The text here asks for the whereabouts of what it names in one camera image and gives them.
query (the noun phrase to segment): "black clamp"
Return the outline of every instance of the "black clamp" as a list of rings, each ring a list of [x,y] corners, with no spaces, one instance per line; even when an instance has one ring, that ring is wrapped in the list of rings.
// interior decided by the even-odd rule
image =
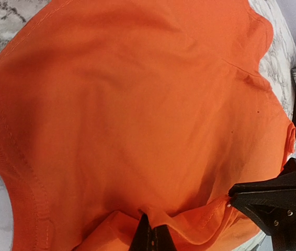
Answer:
[[[272,236],[274,251],[296,251],[295,158],[289,159],[277,178],[235,184],[229,196],[233,207]]]
[[[152,229],[143,214],[129,251],[177,251],[167,225]]]

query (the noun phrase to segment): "orange fabric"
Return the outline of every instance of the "orange fabric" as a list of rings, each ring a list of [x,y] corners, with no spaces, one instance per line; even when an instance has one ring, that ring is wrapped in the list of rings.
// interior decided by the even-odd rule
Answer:
[[[13,251],[127,250],[142,212],[178,250],[258,229],[227,208],[273,178],[294,127],[258,73],[247,0],[54,0],[0,54],[0,174]]]

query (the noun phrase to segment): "white marble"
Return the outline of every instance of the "white marble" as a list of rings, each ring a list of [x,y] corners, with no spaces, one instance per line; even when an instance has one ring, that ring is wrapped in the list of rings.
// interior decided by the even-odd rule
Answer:
[[[0,51],[10,39],[49,0],[0,0]],[[290,69],[296,65],[296,48],[285,19],[276,0],[249,0],[252,8],[266,17],[274,27],[274,41],[260,62],[260,72],[271,83],[288,117],[292,119],[293,91]],[[238,251],[254,248],[262,239],[260,233]],[[13,215],[5,185],[0,178],[0,250],[11,250],[13,239]]]

